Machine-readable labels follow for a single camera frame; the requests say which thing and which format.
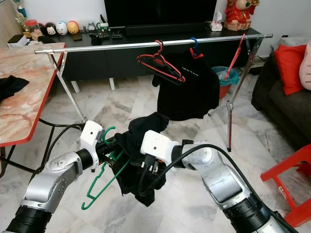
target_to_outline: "red plastic stool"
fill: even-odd
[[[281,179],[278,177],[279,174],[294,166],[298,167],[296,171],[303,172],[306,174],[306,176],[311,175],[311,144],[304,146],[290,157],[285,159],[283,162],[262,173],[260,177],[262,181],[273,179],[276,182],[279,190],[282,192],[285,200],[288,202],[292,209],[292,211],[286,215],[285,220],[292,227],[297,227],[311,220],[311,198],[308,199],[305,203],[296,206],[292,196],[284,186]]]

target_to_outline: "marble table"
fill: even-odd
[[[13,75],[29,81],[23,89],[14,96],[4,99],[0,104],[2,157],[5,156],[4,147],[25,143],[32,138],[56,76],[56,70],[47,56],[37,55],[34,51],[64,47],[65,43],[53,43],[1,49],[0,78]],[[59,64],[61,57],[62,54],[55,55]]]

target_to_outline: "red cushion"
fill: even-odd
[[[284,92],[287,96],[304,89],[299,78],[299,68],[305,55],[306,46],[280,45],[274,52]]]

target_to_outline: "red table edge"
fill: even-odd
[[[58,62],[57,62],[57,65],[58,65],[58,66],[61,64],[61,61],[62,61],[62,59],[63,59],[63,56],[64,56],[64,53],[61,53],[61,55],[60,55],[60,57],[59,57],[59,59],[58,59]],[[44,94],[43,101],[42,101],[42,103],[41,103],[41,105],[40,105],[40,107],[39,107],[38,114],[37,114],[37,116],[35,117],[35,121],[34,121],[34,124],[33,124],[32,129],[30,130],[29,135],[28,135],[26,138],[21,139],[21,140],[18,140],[18,141],[1,143],[1,144],[0,144],[0,147],[7,147],[7,146],[13,146],[13,145],[17,145],[17,144],[22,144],[22,143],[25,143],[25,142],[29,142],[29,141],[32,139],[32,137],[33,137],[33,135],[34,135],[34,133],[35,133],[35,129],[36,129],[36,127],[37,127],[37,123],[38,123],[38,121],[39,121],[40,115],[41,115],[41,113],[42,113],[42,111],[43,111],[43,107],[44,107],[44,105],[45,105],[45,101],[46,101],[47,98],[48,98],[50,89],[51,89],[52,84],[53,84],[53,82],[54,82],[54,78],[55,78],[55,76],[56,76],[56,73],[57,73],[57,71],[56,71],[56,69],[55,69],[55,71],[54,71],[54,73],[53,73],[53,76],[52,76],[52,78],[51,78],[51,80],[50,80],[49,86],[48,86],[48,88],[47,88],[47,91],[46,91],[45,94]]]

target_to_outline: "red figurine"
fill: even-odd
[[[251,26],[250,14],[254,14],[259,0],[228,0],[225,10],[225,28],[232,31],[247,30]]]

